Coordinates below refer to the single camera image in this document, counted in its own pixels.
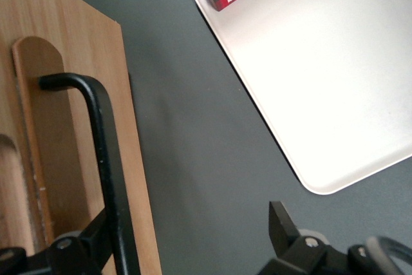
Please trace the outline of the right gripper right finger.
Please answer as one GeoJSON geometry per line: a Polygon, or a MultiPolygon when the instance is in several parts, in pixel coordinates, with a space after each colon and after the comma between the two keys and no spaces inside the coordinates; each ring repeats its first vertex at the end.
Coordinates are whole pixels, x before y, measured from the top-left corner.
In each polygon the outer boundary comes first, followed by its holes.
{"type": "Polygon", "coordinates": [[[320,238],[303,235],[282,202],[268,206],[268,234],[275,258],[260,274],[351,274],[347,255],[320,238]]]}

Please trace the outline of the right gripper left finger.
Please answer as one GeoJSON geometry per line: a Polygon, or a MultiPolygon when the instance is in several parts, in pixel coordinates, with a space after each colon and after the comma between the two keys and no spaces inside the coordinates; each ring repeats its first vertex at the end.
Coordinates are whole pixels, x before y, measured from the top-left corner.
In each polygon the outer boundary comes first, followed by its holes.
{"type": "Polygon", "coordinates": [[[113,249],[101,211],[78,236],[55,241],[46,251],[51,274],[101,274],[113,249]]]}

